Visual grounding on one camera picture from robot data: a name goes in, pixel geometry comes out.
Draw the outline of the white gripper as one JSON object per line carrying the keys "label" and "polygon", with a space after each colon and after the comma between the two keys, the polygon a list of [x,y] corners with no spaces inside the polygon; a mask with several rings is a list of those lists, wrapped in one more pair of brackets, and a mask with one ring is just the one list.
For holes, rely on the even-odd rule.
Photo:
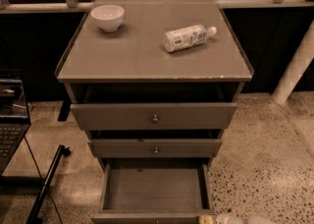
{"label": "white gripper", "polygon": [[216,219],[213,215],[200,215],[199,224],[246,224],[246,221],[230,214],[219,214]]}

